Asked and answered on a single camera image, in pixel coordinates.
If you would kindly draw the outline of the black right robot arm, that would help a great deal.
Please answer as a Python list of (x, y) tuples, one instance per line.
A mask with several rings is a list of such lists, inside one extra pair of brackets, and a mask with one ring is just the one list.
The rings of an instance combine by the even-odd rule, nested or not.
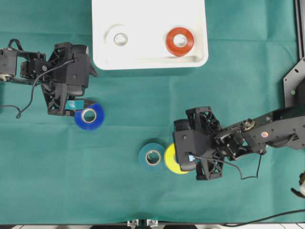
[(201, 133), (195, 138), (201, 149), (193, 154), (196, 179), (211, 180), (222, 176), (224, 161), (266, 153), (268, 146), (289, 147), (295, 150), (305, 146), (305, 106), (277, 109), (255, 119), (246, 119), (222, 127), (210, 107), (186, 110), (187, 129)]

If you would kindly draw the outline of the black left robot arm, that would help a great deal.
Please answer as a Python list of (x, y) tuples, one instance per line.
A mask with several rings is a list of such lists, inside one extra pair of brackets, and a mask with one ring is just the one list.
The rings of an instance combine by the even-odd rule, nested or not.
[(41, 52), (23, 50), (17, 39), (0, 51), (0, 80), (6, 83), (40, 86), (50, 115), (74, 116), (67, 101), (78, 101), (89, 85), (89, 77), (97, 77), (89, 48), (70, 42), (54, 45), (50, 58)]

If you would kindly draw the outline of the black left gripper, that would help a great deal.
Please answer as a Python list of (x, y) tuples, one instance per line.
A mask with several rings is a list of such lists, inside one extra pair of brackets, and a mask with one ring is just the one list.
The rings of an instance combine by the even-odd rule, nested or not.
[[(54, 68), (73, 59), (71, 51), (72, 44), (70, 42), (58, 43), (54, 45), (54, 51), (48, 59), (48, 67)], [(98, 77), (96, 69), (91, 60), (89, 60), (89, 75)], [(67, 100), (68, 86), (65, 83), (67, 65), (48, 73), (43, 77), (44, 82), (41, 85), (42, 93), (47, 105), (48, 114), (58, 116), (74, 116), (74, 112), (70, 110), (83, 110), (95, 101), (88, 99)]]

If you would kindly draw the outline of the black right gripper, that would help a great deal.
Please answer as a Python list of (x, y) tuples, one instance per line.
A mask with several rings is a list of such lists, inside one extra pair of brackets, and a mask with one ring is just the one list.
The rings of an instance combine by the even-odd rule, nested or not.
[(186, 110), (190, 128), (195, 131), (193, 154), (196, 160), (196, 179), (213, 180), (221, 178), (224, 157), (216, 150), (214, 136), (221, 130), (218, 119), (210, 107), (197, 107)]

